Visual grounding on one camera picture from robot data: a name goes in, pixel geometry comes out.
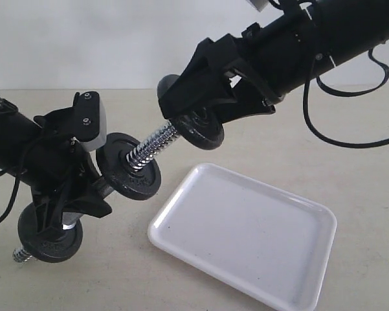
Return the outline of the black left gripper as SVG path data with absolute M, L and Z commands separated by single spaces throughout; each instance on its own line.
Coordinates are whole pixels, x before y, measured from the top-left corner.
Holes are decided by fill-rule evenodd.
M 32 191 L 34 216 L 37 232 L 58 232 L 62 230 L 62 214 L 76 213 L 103 218 L 112 213 L 112 207 L 105 198 L 112 188 L 103 176 L 97 178 L 97 171 L 86 152 L 73 134 L 73 108 L 54 110 L 46 115 L 37 115 L 27 120 L 23 130 L 22 150 L 27 150 L 22 182 Z M 68 198 L 59 192 L 50 192 L 60 187 L 69 176 L 78 178 Z

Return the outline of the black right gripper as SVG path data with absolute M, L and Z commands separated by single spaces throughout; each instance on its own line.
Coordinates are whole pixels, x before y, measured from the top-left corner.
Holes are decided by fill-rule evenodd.
M 230 34 L 201 41 L 189 64 L 159 97 L 165 119 L 199 108 L 212 108 L 221 124 L 276 113 L 284 98 L 258 71 L 256 48 L 250 40 Z

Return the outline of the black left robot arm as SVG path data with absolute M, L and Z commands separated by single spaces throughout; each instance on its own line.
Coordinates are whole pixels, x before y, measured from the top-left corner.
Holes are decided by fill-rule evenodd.
M 32 190 L 39 234 L 61 231 L 64 213 L 95 218 L 111 214 L 93 185 L 98 177 L 90 157 L 106 142 L 106 112 L 96 91 L 76 93 L 70 106 L 33 119 L 0 97 L 0 177 L 14 178 L 0 224 L 13 209 L 22 183 Z

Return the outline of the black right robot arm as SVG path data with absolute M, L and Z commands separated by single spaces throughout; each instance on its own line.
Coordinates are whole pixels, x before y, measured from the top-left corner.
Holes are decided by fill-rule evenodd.
M 206 110 L 222 122 L 270 115 L 307 78 L 389 40 L 389 1 L 317 1 L 241 36 L 201 41 L 159 97 L 165 119 Z

